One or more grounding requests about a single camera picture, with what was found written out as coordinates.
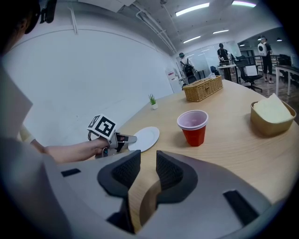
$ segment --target woven basket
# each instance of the woven basket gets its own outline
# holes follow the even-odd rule
[[[198,80],[183,87],[189,101],[200,102],[223,88],[221,76],[215,79]]]

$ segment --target red plastic cup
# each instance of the red plastic cup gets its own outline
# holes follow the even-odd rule
[[[191,146],[197,147],[204,142],[208,119],[208,114],[202,110],[187,111],[178,117],[178,126]]]

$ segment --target plate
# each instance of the plate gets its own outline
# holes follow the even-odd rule
[[[143,128],[134,134],[137,137],[137,141],[129,144],[128,148],[129,150],[141,150],[141,152],[144,152],[157,142],[159,135],[160,131],[157,127]]]

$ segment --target fluorescent light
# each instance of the fluorescent light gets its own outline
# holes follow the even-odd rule
[[[183,43],[186,43],[186,42],[192,41],[192,40],[194,40],[194,39],[197,39],[197,38],[200,38],[200,36],[197,36],[197,37],[195,37],[195,38],[192,38],[192,39],[190,39],[190,40],[187,40],[187,41],[185,41],[185,42],[183,42]]]
[[[188,12],[191,12],[191,11],[203,8],[203,7],[208,7],[209,5],[210,5],[210,3],[208,2],[208,3],[204,3],[204,4],[200,4],[200,5],[197,5],[197,6],[190,7],[190,8],[187,8],[185,10],[177,12],[176,16],[178,17],[182,14],[185,14],[185,13],[188,13]]]
[[[223,31],[219,31],[219,32],[213,32],[213,34],[216,34],[216,33],[220,33],[220,32],[228,32],[229,30],[223,30]]]
[[[240,2],[240,1],[234,1],[233,5],[246,6],[246,7],[255,7],[256,6],[256,4],[253,4],[253,3]]]

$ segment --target brown paper bowl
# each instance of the brown paper bowl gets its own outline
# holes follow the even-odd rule
[[[286,106],[286,108],[289,110],[289,112],[293,117],[287,121],[283,121],[280,123],[270,123],[265,121],[261,116],[259,116],[259,114],[253,108],[253,105],[257,102],[258,101],[251,103],[250,120],[254,124],[254,126],[258,129],[258,131],[261,132],[263,135],[266,136],[278,135],[284,131],[287,131],[291,127],[291,124],[294,121],[294,118],[296,117],[296,112],[287,103],[281,101]]]

